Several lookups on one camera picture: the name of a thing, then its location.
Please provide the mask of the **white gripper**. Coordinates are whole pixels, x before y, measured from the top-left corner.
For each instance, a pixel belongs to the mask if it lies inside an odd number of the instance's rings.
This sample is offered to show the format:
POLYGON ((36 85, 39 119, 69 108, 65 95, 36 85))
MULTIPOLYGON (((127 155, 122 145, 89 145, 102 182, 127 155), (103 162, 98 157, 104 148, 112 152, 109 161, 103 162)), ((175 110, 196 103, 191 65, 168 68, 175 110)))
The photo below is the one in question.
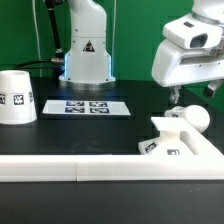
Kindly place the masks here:
POLYGON ((177 104, 180 85, 211 81, 203 95, 212 98, 224 83, 224 57, 207 56, 201 49, 186 50, 164 40, 158 47, 152 77, 162 87, 170 87, 170 101, 177 104))

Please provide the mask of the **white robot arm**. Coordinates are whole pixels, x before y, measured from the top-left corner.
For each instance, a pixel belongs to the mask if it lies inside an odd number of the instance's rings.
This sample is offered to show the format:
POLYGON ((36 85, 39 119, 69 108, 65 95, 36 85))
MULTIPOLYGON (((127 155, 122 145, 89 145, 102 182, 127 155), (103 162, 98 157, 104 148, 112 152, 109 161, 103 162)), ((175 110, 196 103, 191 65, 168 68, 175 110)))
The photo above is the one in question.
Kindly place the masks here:
MULTIPOLYGON (((106 51, 106 12, 93 0, 68 0, 71 47, 60 84, 99 89, 112 84, 111 56, 106 51)), ((156 51, 152 77, 170 89, 176 103, 186 84, 208 82, 211 97, 224 83, 224 0, 193 0, 192 12, 163 27, 165 40, 156 51)))

